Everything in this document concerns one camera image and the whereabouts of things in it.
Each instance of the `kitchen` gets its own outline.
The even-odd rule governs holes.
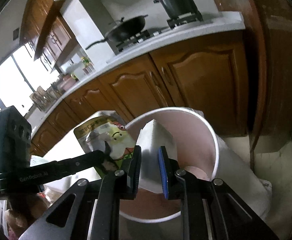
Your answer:
[[[218,135],[244,139],[248,150],[242,158],[251,167],[254,153],[277,152],[289,140],[289,2],[270,2],[262,11],[263,0],[194,0],[202,19],[198,14],[171,29],[167,11],[154,0],[49,0],[42,17],[32,6],[42,8],[43,1],[27,1],[21,44],[31,44],[35,58],[61,72],[71,60],[80,68],[71,70],[78,81],[69,79],[73,86],[64,94],[43,111],[32,107],[26,114],[33,127],[32,154],[44,156],[96,111],[116,110],[129,122],[166,106],[201,110]],[[276,6],[286,10],[279,12]],[[115,21],[145,15],[142,30],[150,32],[147,39],[139,41],[138,36],[121,52],[111,41],[86,49],[122,24]],[[276,46],[281,35],[291,40]],[[91,62],[88,73],[81,57]]]

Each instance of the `black frying pan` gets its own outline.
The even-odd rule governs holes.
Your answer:
[[[126,39],[136,35],[137,33],[140,33],[145,27],[145,17],[147,16],[148,14],[140,15],[127,21],[124,21],[124,18],[121,18],[121,23],[108,31],[105,35],[106,37],[103,40],[91,43],[86,47],[86,50],[97,43],[102,43],[105,41],[123,42]]]

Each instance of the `white countertop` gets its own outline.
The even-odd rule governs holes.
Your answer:
[[[202,15],[204,20],[203,22],[189,23],[187,25],[179,26],[174,30],[154,36],[146,41],[143,41],[142,43],[136,44],[131,48],[124,50],[117,56],[108,60],[108,62],[95,66],[96,69],[100,70],[92,73],[91,75],[87,75],[84,80],[76,83],[72,88],[65,92],[54,103],[54,105],[49,109],[45,116],[38,121],[38,124],[33,127],[31,136],[33,137],[35,135],[35,133],[38,131],[38,129],[44,123],[47,117],[53,112],[53,110],[60,104],[60,102],[64,98],[66,98],[68,95],[70,95],[83,85],[87,84],[94,78],[118,67],[122,63],[178,41],[183,41],[212,33],[245,29],[244,20],[240,12],[219,12],[214,14],[203,13]]]

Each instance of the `screw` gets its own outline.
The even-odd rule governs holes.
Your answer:
[[[216,186],[221,186],[221,185],[223,185],[223,181],[221,180],[221,179],[214,179],[214,184],[216,185]]]
[[[125,172],[124,172],[123,170],[116,170],[116,171],[115,171],[115,175],[116,175],[116,176],[121,177],[121,176],[123,176],[124,174],[125,174]]]
[[[78,186],[85,186],[87,184],[87,181],[85,179],[80,179],[77,181]]]
[[[178,176],[184,176],[184,175],[186,175],[186,171],[185,170],[182,170],[182,169],[180,169],[180,170],[177,170],[176,171],[176,174],[178,175]]]

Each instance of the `pot handle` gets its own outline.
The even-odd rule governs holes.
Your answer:
[[[105,38],[105,39],[103,39],[103,40],[95,41],[95,42],[91,43],[90,45],[88,45],[88,46],[85,48],[85,50],[90,49],[90,48],[91,48],[92,46],[94,46],[95,44],[102,43],[102,42],[105,42],[105,41],[108,41],[108,38]]]

